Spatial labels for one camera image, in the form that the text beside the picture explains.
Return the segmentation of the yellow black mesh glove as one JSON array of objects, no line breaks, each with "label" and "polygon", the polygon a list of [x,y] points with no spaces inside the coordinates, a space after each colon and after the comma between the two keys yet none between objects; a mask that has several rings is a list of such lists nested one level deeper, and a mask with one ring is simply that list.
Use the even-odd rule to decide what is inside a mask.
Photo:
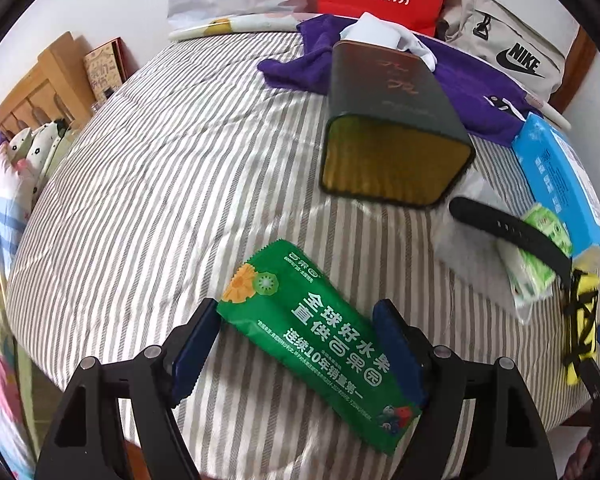
[{"label": "yellow black mesh glove", "polygon": [[599,301],[600,277],[574,268],[570,276],[567,303],[562,308],[567,331],[562,365],[568,386],[575,386],[584,378],[584,373],[580,371],[584,364],[596,363]]}]

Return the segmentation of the light green tissue pack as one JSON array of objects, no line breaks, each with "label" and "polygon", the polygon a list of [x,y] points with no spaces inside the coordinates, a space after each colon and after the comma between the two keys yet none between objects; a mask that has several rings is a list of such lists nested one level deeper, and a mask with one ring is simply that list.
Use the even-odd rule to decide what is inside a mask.
[{"label": "light green tissue pack", "polygon": [[[522,220],[546,235],[567,257],[572,256],[573,246],[567,227],[553,211],[535,203]],[[496,247],[509,279],[515,318],[520,324],[527,325],[531,320],[532,306],[553,295],[556,272],[539,257],[506,240],[498,240]]]}]

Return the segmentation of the green fruit wipes packet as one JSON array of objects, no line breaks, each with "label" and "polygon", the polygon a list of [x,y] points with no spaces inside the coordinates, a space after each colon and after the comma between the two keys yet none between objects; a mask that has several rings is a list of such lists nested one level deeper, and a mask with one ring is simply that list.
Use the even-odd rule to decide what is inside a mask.
[{"label": "green fruit wipes packet", "polygon": [[283,364],[381,453],[396,452],[419,406],[401,391],[372,323],[288,240],[234,273],[219,315]]}]

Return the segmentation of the grey drawstring pouch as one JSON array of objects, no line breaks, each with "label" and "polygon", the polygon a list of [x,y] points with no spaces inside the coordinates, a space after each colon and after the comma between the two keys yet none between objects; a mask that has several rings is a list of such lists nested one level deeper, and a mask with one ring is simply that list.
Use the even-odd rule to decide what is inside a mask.
[{"label": "grey drawstring pouch", "polygon": [[553,285],[569,288],[571,257],[522,217],[513,216],[482,175],[471,170],[434,218],[434,254],[478,294],[515,316],[498,240],[539,257],[556,272]]}]

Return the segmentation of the colourful cartoon blanket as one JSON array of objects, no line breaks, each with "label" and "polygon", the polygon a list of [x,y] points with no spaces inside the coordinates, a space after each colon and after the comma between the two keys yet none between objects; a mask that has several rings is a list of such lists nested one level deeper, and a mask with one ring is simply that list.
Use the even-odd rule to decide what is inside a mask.
[{"label": "colourful cartoon blanket", "polygon": [[0,454],[17,479],[34,476],[34,453],[23,415],[16,343],[6,314],[7,289],[31,210],[35,176],[25,159],[12,161],[0,145]]}]

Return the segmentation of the blue tissue pack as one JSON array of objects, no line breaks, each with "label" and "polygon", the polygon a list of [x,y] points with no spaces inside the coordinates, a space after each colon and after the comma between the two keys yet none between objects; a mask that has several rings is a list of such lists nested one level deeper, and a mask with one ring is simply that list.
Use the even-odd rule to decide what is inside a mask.
[{"label": "blue tissue pack", "polygon": [[535,200],[566,226],[573,259],[589,266],[600,258],[600,200],[568,139],[529,114],[512,148]]}]

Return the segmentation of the dark green box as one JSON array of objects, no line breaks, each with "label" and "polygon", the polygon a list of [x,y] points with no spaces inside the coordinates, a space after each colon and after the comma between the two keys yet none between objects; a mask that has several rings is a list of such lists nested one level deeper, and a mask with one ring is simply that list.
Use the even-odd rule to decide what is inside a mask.
[{"label": "dark green box", "polygon": [[424,209],[440,204],[476,151],[434,74],[411,53],[341,40],[332,49],[320,187]]}]

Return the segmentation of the purple towel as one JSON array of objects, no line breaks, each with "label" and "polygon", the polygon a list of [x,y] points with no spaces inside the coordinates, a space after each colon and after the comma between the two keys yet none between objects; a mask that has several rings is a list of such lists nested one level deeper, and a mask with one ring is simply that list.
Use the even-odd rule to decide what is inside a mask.
[{"label": "purple towel", "polygon": [[[258,64],[272,88],[306,91],[326,96],[332,71],[332,48],[355,20],[332,14],[310,18],[297,26],[303,54],[289,62],[267,58]],[[501,146],[512,144],[533,107],[527,92],[512,78],[486,62],[443,42],[418,39],[437,59],[434,76],[473,136]]]}]

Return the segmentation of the white spotted plush toy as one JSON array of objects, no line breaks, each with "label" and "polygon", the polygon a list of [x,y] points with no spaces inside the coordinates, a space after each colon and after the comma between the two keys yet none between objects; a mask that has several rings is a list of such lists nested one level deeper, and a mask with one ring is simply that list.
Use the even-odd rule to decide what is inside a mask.
[{"label": "white spotted plush toy", "polygon": [[35,129],[24,128],[9,141],[9,159],[12,162],[27,159],[32,167],[35,180],[32,206],[38,202],[43,188],[71,150],[79,133],[78,129],[70,128],[65,119],[57,119]]}]

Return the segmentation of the wooden headboard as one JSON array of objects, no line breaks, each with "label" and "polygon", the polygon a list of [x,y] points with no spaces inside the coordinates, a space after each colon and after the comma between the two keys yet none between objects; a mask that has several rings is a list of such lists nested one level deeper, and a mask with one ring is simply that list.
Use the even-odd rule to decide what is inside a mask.
[{"label": "wooden headboard", "polygon": [[23,128],[63,119],[81,128],[91,120],[94,93],[84,67],[84,49],[65,32],[38,55],[38,62],[0,105],[0,130],[11,139]]}]

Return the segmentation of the brown framed picture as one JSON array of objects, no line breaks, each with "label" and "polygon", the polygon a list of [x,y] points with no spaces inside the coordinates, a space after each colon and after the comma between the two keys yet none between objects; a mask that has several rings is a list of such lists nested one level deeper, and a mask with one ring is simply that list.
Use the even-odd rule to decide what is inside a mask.
[{"label": "brown framed picture", "polygon": [[87,80],[97,103],[105,102],[126,81],[120,37],[105,42],[83,58]]}]

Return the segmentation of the beige Nike bag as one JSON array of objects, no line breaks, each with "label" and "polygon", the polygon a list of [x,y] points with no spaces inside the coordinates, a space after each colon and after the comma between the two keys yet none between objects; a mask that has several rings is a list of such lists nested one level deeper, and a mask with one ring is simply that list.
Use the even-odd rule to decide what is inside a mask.
[{"label": "beige Nike bag", "polygon": [[566,10],[548,1],[514,12],[496,0],[444,0],[436,36],[548,100],[562,85],[578,30]]}]

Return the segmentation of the white cloth item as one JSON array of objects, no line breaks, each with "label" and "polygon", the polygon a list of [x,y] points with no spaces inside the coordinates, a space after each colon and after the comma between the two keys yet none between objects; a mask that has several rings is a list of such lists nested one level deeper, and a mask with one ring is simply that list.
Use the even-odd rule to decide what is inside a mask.
[{"label": "white cloth item", "polygon": [[415,34],[400,24],[376,18],[375,15],[365,12],[352,25],[340,32],[341,40],[371,44],[401,52],[410,52],[425,63],[433,73],[438,60],[426,44]]}]

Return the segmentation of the rolled white patterned mat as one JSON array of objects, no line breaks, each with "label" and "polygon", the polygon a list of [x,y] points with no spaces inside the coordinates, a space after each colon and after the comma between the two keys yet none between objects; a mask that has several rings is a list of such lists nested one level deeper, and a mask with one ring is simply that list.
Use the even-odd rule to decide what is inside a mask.
[{"label": "rolled white patterned mat", "polygon": [[181,42],[196,38],[250,34],[250,32],[294,32],[304,21],[316,18],[317,13],[274,12],[228,16],[202,24],[174,30],[169,35],[172,42]]}]

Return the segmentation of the brown wooden door frame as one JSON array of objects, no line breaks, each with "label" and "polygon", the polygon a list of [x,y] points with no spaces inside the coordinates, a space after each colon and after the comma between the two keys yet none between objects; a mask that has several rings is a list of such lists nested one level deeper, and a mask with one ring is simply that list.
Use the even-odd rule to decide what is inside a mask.
[{"label": "brown wooden door frame", "polygon": [[566,110],[577,94],[593,64],[596,53],[596,45],[584,28],[580,26],[577,37],[573,41],[566,58],[562,84],[550,97],[550,105],[559,113],[563,113]]}]

